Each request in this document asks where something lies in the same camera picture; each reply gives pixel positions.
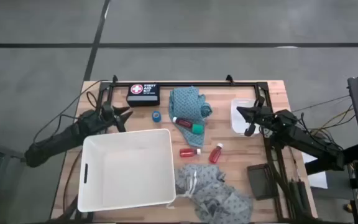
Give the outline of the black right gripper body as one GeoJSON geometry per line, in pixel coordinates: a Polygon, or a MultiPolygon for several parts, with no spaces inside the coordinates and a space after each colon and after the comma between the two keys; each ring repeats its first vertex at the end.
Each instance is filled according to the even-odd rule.
{"type": "Polygon", "coordinates": [[[271,131],[278,131],[277,114],[273,113],[269,107],[254,107],[253,124],[258,124],[271,131]]]}

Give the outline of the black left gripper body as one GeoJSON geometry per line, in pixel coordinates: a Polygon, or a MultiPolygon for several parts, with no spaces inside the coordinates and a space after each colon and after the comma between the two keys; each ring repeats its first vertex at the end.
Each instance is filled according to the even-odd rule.
{"type": "Polygon", "coordinates": [[[109,103],[103,103],[101,105],[100,117],[104,124],[117,124],[116,109],[109,103]]]}

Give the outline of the small white plastic bin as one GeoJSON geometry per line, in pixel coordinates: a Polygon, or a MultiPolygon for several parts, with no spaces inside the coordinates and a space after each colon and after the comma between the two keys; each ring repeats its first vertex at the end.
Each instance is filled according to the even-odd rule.
{"type": "Polygon", "coordinates": [[[244,135],[245,130],[250,126],[238,112],[237,107],[253,107],[254,103],[254,99],[248,98],[235,98],[231,101],[231,128],[236,134],[244,135]]]}

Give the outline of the red medicine bottle white cap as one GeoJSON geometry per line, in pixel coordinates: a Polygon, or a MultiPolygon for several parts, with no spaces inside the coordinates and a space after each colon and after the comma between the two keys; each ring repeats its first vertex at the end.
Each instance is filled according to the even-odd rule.
{"type": "Polygon", "coordinates": [[[208,160],[210,163],[215,164],[217,163],[220,155],[221,155],[221,151],[223,149],[223,144],[222,143],[218,143],[216,145],[216,147],[211,151],[211,154],[208,157],[208,160]]]}
{"type": "Polygon", "coordinates": [[[180,149],[180,157],[193,157],[201,154],[201,149],[180,149]]]}
{"type": "Polygon", "coordinates": [[[193,123],[190,122],[190,121],[187,121],[185,119],[182,119],[182,118],[177,118],[177,117],[173,117],[172,121],[181,126],[181,127],[184,127],[184,128],[187,128],[187,129],[191,129],[193,127],[193,123]]]}

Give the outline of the teal star-patterned gown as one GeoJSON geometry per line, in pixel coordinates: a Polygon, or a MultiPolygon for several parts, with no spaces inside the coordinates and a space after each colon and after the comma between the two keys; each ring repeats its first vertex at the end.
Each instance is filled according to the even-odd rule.
{"type": "Polygon", "coordinates": [[[201,134],[194,134],[191,129],[174,124],[190,146],[202,148],[206,118],[213,113],[205,95],[200,95],[199,89],[193,86],[175,88],[170,91],[168,112],[171,120],[177,117],[201,126],[201,134]]]}

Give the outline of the grey striped patterned gown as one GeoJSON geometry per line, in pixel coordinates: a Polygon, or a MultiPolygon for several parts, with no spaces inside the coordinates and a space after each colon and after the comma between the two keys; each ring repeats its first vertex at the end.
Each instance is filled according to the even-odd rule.
{"type": "Polygon", "coordinates": [[[189,198],[202,222],[248,224],[253,200],[225,183],[225,176],[216,165],[188,164],[176,169],[176,198],[189,198]]]}

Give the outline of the black first aid kit pouch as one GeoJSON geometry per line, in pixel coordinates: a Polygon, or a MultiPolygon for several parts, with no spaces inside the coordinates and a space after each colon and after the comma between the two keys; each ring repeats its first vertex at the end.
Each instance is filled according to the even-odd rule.
{"type": "Polygon", "coordinates": [[[160,85],[133,84],[128,88],[126,101],[130,107],[158,106],[160,104],[160,85]]]}

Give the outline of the dark grey shallow tray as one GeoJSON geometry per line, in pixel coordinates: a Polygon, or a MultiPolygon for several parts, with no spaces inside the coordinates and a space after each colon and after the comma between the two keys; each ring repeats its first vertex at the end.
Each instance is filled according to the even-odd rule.
{"type": "Polygon", "coordinates": [[[247,167],[247,176],[256,200],[278,197],[277,184],[268,164],[247,167]]]}

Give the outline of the white woven plastic basket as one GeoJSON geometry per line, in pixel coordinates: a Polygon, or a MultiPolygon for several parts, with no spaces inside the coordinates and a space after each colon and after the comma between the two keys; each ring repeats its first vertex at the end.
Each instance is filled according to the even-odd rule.
{"type": "Polygon", "coordinates": [[[85,138],[78,190],[79,211],[167,204],[175,197],[169,130],[150,129],[85,138]]]}

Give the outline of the black cylindrical tool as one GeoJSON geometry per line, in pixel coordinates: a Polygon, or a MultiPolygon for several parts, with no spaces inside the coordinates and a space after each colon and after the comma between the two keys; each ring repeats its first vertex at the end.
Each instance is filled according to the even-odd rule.
{"type": "Polygon", "coordinates": [[[293,197],[294,211],[297,212],[299,209],[299,204],[298,204],[298,191],[296,189],[296,184],[294,182],[289,182],[288,185],[289,185],[291,195],[293,197]]]}
{"type": "Polygon", "coordinates": [[[308,194],[306,192],[305,183],[302,181],[297,182],[297,187],[300,195],[301,204],[303,206],[303,210],[307,213],[311,213],[310,203],[308,200],[308,194]]]}

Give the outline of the white paper sheet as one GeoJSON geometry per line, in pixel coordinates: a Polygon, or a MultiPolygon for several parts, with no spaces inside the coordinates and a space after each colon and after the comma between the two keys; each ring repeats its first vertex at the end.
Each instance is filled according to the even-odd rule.
{"type": "MultiPolygon", "coordinates": [[[[301,153],[302,157],[303,157],[303,161],[306,164],[307,162],[312,162],[314,160],[316,160],[315,157],[306,154],[304,152],[301,153]]],[[[311,187],[317,187],[317,188],[321,188],[321,189],[328,189],[328,182],[327,182],[327,178],[326,178],[326,172],[319,172],[316,174],[308,174],[308,180],[310,183],[311,187]]]]}

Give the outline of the black stand beam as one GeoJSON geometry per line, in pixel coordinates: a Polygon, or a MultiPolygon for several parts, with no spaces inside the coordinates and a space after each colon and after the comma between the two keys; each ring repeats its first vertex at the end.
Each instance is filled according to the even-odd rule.
{"type": "Polygon", "coordinates": [[[341,151],[324,152],[315,160],[305,164],[308,175],[327,170],[343,171],[345,166],[358,161],[358,144],[341,151]]]}

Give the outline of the black aluminium table frame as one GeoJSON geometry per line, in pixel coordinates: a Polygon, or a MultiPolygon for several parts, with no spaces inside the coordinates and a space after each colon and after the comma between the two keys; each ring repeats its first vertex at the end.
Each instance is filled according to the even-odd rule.
{"type": "MultiPolygon", "coordinates": [[[[128,106],[126,96],[128,87],[132,84],[147,83],[145,81],[117,82],[114,87],[107,88],[108,84],[95,84],[88,91],[98,97],[97,104],[108,100],[113,106],[128,106]]],[[[224,144],[224,152],[218,160],[219,168],[226,173],[226,182],[242,193],[251,195],[251,187],[248,180],[246,168],[257,164],[267,163],[265,139],[261,135],[256,137],[244,137],[235,135],[231,129],[231,100],[235,98],[257,98],[259,95],[265,98],[265,104],[272,107],[273,111],[290,110],[288,97],[284,82],[280,81],[151,81],[160,84],[160,105],[149,107],[136,107],[133,114],[126,121],[127,131],[144,129],[165,128],[170,131],[172,137],[173,160],[175,168],[186,163],[207,164],[209,152],[219,142],[224,144]],[[168,120],[168,98],[170,90],[174,88],[194,86],[201,94],[206,96],[206,101],[213,107],[212,115],[207,119],[206,135],[204,140],[203,153],[200,159],[189,157],[180,159],[178,151],[185,148],[185,139],[182,134],[168,120]],[[159,110],[162,113],[162,121],[155,123],[151,114],[159,110]]],[[[81,148],[74,148],[65,154],[62,166],[60,182],[52,207],[50,218],[58,218],[63,212],[68,211],[69,203],[72,203],[78,194],[80,183],[81,156],[78,157],[81,148]]],[[[310,183],[301,152],[286,147],[279,152],[269,152],[269,158],[274,161],[276,169],[286,178],[286,181],[299,178],[305,183],[305,189],[310,206],[310,214],[317,218],[317,211],[310,183]]],[[[279,198],[257,201],[254,199],[254,209],[251,216],[252,222],[277,222],[278,218],[294,218],[289,212],[289,200],[287,200],[278,186],[279,198]]],[[[188,199],[178,199],[173,204],[176,209],[167,209],[164,205],[153,205],[148,207],[125,208],[120,210],[109,210],[94,212],[91,215],[82,213],[81,223],[89,221],[92,224],[101,223],[201,223],[195,214],[194,206],[188,199]]]]}

